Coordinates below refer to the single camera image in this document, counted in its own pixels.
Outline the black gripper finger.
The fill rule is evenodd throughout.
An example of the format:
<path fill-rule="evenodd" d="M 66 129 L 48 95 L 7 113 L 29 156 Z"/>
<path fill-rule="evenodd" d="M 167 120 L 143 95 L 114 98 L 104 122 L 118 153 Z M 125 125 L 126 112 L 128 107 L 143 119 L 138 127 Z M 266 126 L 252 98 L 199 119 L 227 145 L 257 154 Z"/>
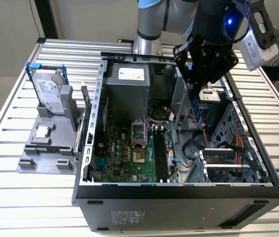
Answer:
<path fill-rule="evenodd" d="M 197 64 L 196 96 L 209 82 L 215 83 L 238 63 L 231 48 L 214 48 L 202 52 Z"/>
<path fill-rule="evenodd" d="M 184 83 L 187 87 L 187 93 L 189 99 L 194 99 L 196 96 L 196 86 L 193 81 L 193 71 L 192 68 L 189 68 L 186 65 L 188 60 L 188 52 L 190 49 L 190 40 L 182 45 L 177 45 L 174 47 L 174 60 L 176 62 L 177 67 L 182 75 Z"/>

